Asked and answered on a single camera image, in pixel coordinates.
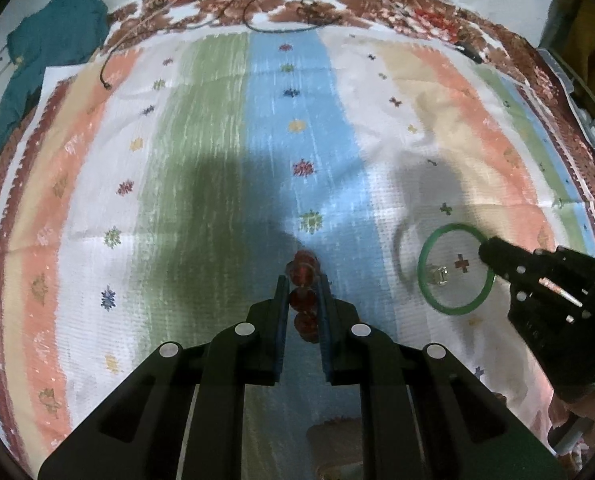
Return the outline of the green jade bangle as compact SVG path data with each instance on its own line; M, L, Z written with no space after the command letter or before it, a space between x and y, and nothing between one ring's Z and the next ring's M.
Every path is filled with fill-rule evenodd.
M485 240L475 226L457 222L440 226L424 241L417 263L418 284L435 311L466 315L491 295L494 272L479 256Z

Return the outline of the black charger plug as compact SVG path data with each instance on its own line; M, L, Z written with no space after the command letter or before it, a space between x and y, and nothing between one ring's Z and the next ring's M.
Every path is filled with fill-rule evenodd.
M462 41L457 41L455 44L455 48L461 54L465 55L466 58L474 62L475 64L483 64L484 60L482 56L476 52L476 50Z

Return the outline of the mustard yellow hanging garment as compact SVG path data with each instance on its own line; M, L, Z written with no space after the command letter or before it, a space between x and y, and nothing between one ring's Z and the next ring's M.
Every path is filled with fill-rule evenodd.
M581 0L564 52L567 62L595 94L595 0Z

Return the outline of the teal green garment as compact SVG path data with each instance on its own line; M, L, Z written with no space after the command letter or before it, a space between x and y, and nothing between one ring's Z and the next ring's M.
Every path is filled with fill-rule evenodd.
M33 106L48 67L83 64L109 33L102 0L50 0L7 36L14 65L0 98L0 152Z

